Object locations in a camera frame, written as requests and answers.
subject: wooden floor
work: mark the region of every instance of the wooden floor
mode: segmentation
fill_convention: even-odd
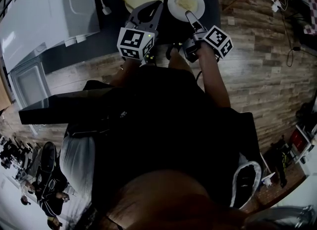
[[[219,0],[226,6],[233,0]],[[234,50],[219,62],[230,94],[232,108],[252,112],[260,148],[265,150],[282,134],[294,130],[295,112],[310,101],[317,88],[317,59],[303,52],[294,53],[292,67],[286,65],[290,50],[281,14],[273,13],[270,0],[242,0],[221,14],[222,29],[233,40]],[[287,14],[294,11],[290,1]],[[286,26],[292,42],[290,24]],[[166,46],[160,46],[159,66],[167,66]],[[108,83],[123,63],[116,54],[82,62],[47,75],[52,94],[82,90],[87,80]],[[190,64],[195,75],[199,63]],[[21,125],[17,106],[9,107],[0,118],[0,133],[23,141],[60,145],[66,125],[46,126],[34,137],[28,126]]]

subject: shelf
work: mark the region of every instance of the shelf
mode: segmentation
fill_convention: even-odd
[[[305,146],[304,150],[300,153],[299,156],[297,156],[298,159],[295,161],[295,163],[298,163],[301,160],[301,158],[305,156],[307,150],[311,148],[312,143],[311,143],[311,140],[308,138],[307,134],[298,125],[296,125],[296,128],[299,130],[299,132],[303,135],[303,137],[307,141],[307,145]],[[297,150],[297,148],[295,146],[293,146],[293,148],[295,149],[296,154],[298,155],[299,151]]]

